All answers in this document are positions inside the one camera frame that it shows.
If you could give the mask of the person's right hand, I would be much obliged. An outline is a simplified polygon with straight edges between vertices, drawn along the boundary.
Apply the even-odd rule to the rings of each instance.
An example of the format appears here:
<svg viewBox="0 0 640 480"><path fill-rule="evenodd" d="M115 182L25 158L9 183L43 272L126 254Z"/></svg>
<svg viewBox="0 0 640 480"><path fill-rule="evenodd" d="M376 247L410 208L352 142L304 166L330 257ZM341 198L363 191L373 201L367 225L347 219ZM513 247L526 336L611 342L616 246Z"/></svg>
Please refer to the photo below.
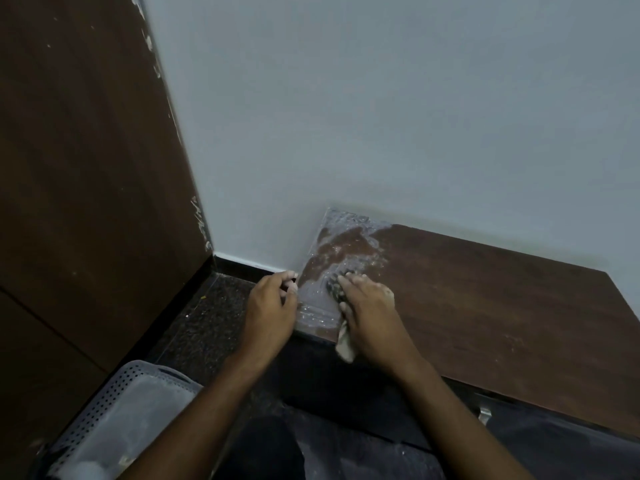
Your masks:
<svg viewBox="0 0 640 480"><path fill-rule="evenodd" d="M355 348L380 370L400 382L420 371L422 357L397 311L358 315L351 307L346 318Z"/></svg>

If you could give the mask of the person's left hand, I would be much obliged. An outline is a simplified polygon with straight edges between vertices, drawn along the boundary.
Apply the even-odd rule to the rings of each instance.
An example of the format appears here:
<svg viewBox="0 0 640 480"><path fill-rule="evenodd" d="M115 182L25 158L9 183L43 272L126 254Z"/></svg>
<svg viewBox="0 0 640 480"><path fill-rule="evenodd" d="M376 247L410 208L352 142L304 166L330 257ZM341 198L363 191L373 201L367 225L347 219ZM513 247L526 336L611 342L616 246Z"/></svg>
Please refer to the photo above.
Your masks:
<svg viewBox="0 0 640 480"><path fill-rule="evenodd" d="M264 276L250 293L239 345L243 359L258 369L265 369L290 339L298 309L286 315L270 306L271 275Z"/></svg>

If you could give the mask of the white cleaning cloth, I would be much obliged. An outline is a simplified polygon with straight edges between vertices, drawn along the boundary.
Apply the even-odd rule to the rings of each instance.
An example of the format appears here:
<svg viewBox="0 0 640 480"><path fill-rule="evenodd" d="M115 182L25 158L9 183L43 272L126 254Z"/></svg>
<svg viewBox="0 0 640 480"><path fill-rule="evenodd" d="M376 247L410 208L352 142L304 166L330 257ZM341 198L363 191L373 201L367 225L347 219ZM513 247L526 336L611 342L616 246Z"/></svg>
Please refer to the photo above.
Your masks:
<svg viewBox="0 0 640 480"><path fill-rule="evenodd" d="M349 323L346 318L346 310L351 309L348 299L342 289L337 273L330 274L326 279L326 289L330 297L337 304L340 311L340 328L335 350L339 357L346 363L352 364L357 356L357 350L352 343L349 332Z"/></svg>

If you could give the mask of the brown wooden cabinet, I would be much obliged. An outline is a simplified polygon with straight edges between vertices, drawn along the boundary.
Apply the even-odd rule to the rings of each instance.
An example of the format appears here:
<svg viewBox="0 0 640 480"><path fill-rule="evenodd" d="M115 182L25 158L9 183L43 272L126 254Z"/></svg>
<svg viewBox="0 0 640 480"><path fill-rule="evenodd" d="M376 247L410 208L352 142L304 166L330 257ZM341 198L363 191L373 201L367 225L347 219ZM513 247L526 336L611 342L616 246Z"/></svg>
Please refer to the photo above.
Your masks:
<svg viewBox="0 0 640 480"><path fill-rule="evenodd" d="M640 480L640 320L594 269L327 209L278 359L287 404L429 450L393 382L335 345L332 273L390 288L416 348L540 480Z"/></svg>

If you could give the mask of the person's left forearm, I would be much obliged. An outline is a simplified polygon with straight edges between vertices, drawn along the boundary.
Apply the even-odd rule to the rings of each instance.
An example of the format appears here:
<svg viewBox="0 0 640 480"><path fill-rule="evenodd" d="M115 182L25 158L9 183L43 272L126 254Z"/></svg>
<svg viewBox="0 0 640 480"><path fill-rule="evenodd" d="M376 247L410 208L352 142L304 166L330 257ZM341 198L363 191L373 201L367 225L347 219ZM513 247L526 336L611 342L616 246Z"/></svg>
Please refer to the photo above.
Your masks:
<svg viewBox="0 0 640 480"><path fill-rule="evenodd" d="M273 354L243 346L118 480L208 480L247 395Z"/></svg>

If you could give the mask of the person's right forearm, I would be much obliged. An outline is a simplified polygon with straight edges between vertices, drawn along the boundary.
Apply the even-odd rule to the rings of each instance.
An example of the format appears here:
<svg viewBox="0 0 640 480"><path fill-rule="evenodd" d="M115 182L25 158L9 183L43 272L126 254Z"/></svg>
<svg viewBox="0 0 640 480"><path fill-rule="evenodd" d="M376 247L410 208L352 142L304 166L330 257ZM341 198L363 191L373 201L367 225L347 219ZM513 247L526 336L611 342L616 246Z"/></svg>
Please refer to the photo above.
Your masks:
<svg viewBox="0 0 640 480"><path fill-rule="evenodd" d="M458 480L534 480L425 359L402 358L391 371Z"/></svg>

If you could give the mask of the person's dark trousers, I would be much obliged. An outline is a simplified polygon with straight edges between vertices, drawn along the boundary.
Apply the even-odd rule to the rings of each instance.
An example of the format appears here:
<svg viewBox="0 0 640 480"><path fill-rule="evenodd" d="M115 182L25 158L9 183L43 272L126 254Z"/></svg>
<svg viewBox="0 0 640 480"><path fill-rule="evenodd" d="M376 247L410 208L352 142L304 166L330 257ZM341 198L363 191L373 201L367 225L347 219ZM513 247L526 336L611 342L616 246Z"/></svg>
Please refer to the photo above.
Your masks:
<svg viewBox="0 0 640 480"><path fill-rule="evenodd" d="M294 409L252 418L211 480L452 480L436 455Z"/></svg>

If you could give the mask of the dark brown wooden wardrobe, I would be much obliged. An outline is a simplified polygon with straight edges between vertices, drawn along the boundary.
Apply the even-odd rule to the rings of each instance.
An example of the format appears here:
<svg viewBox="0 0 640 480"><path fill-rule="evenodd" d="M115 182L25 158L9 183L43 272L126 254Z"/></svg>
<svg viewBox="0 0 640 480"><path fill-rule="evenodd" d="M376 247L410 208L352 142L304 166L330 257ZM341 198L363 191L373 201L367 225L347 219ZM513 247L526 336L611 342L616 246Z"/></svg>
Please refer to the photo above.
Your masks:
<svg viewBox="0 0 640 480"><path fill-rule="evenodd" d="M141 0L0 0L0 480L211 254Z"/></svg>

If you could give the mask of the grey perforated plastic basket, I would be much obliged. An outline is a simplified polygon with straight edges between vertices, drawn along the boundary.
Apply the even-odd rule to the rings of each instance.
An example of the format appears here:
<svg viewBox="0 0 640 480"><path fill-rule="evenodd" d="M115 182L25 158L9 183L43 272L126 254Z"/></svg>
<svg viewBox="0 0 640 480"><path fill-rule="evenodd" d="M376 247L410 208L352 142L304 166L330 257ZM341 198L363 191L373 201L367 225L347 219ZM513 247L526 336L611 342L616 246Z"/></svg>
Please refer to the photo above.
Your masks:
<svg viewBox="0 0 640 480"><path fill-rule="evenodd" d="M126 363L52 445L47 477L116 480L201 389L169 367Z"/></svg>

